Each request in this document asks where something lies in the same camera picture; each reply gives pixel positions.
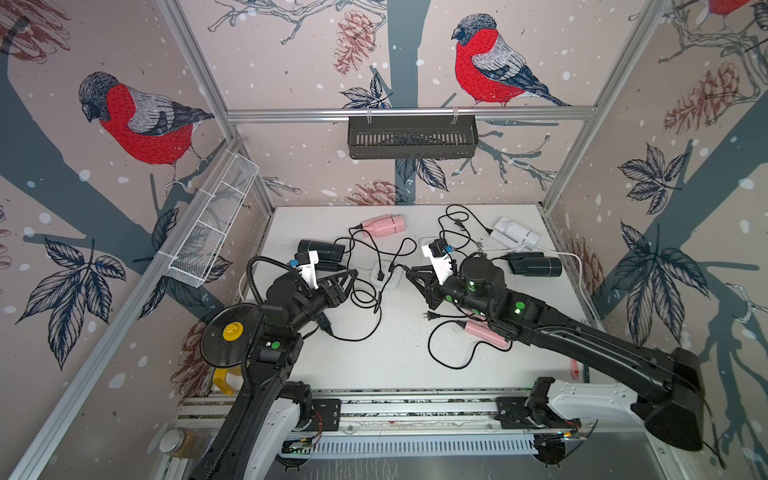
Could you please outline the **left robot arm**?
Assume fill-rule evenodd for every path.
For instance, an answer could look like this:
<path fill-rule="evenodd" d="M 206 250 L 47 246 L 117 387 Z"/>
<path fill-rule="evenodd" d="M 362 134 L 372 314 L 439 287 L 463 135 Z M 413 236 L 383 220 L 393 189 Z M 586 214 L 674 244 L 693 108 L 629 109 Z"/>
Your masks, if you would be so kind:
<path fill-rule="evenodd" d="M 225 368 L 239 366 L 243 385 L 192 479 L 263 479 L 289 433 L 312 416 L 310 386 L 289 376 L 304 339 L 301 329 L 328 308 L 343 304 L 358 272 L 342 270 L 309 287 L 296 271 L 278 277 L 261 304 L 238 304 L 222 311 L 213 326 L 229 316 L 244 322 L 245 338 L 228 359 L 206 361 Z"/>

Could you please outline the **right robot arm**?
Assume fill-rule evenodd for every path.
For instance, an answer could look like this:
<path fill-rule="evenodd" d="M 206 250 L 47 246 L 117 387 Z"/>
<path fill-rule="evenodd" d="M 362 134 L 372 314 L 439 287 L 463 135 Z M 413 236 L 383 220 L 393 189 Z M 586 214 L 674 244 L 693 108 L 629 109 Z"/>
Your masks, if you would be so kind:
<path fill-rule="evenodd" d="M 457 272 L 440 275 L 420 266 L 407 269 L 406 277 L 431 308 L 449 302 L 508 341 L 557 352 L 619 381 L 637 394 L 630 410 L 652 435 L 682 450 L 702 450 L 705 390 L 692 352 L 639 347 L 584 325 L 509 289 L 503 271 L 485 256 L 466 258 Z"/>

